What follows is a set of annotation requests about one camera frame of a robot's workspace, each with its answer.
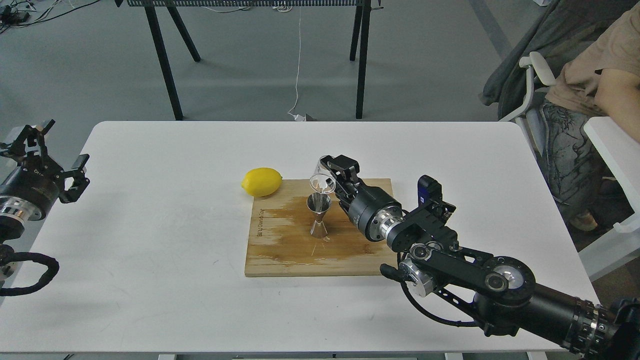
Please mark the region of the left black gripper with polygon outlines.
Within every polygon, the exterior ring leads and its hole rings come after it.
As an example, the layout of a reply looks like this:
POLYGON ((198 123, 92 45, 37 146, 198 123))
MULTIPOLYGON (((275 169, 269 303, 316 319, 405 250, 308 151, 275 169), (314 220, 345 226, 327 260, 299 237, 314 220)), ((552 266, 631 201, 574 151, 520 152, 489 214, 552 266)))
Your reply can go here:
POLYGON ((90 158, 88 153, 78 155, 67 171, 57 164, 48 164, 51 158, 45 136, 55 123, 48 120, 39 125, 15 127, 0 144, 0 155, 19 166, 1 185, 2 217, 19 223, 41 221, 57 199, 63 204, 75 203, 89 186, 85 168, 90 158), (72 179, 69 188, 66 188, 66 179, 72 179))

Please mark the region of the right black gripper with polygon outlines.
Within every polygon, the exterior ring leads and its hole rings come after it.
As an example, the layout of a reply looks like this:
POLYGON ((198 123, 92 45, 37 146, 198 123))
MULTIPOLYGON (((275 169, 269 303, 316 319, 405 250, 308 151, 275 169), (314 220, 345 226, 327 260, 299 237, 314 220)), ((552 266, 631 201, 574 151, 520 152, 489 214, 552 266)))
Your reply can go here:
POLYGON ((320 164, 329 171, 329 183, 339 207, 367 240, 385 240, 390 229, 403 221, 402 205, 384 189, 361 182, 358 161, 345 156, 325 155, 320 164))

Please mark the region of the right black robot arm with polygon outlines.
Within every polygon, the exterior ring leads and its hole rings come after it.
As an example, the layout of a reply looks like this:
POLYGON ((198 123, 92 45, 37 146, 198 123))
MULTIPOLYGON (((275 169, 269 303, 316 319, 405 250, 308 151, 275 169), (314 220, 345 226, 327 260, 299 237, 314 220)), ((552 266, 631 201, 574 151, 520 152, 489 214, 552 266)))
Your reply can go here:
POLYGON ((381 275, 400 283, 426 317, 478 327, 487 337, 525 330, 584 360, 639 358, 638 298, 622 298, 606 309, 538 284, 521 260, 460 246, 446 226, 456 208, 444 201, 432 177, 419 178, 418 207, 407 212, 381 187, 359 178, 354 159, 326 155, 318 164, 329 171, 339 205, 359 232, 396 253, 397 266, 382 264, 381 275))

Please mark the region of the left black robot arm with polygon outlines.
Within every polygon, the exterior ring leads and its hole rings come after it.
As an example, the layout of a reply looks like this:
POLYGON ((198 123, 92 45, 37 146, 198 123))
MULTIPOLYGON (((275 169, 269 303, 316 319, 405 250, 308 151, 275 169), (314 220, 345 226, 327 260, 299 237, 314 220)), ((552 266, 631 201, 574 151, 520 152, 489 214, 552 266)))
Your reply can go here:
POLYGON ((55 120, 40 125, 24 125, 11 130, 1 142, 1 156, 16 162, 16 168, 0 186, 1 282, 9 278, 19 263, 33 262, 46 267, 34 285, 4 288, 3 297, 32 294, 43 289, 57 275, 60 265, 54 257, 30 251, 15 251, 9 240, 19 239, 28 221, 46 218, 56 200, 75 203, 90 184, 85 166, 89 155, 78 155, 70 170, 64 170, 49 154, 46 135, 55 120))

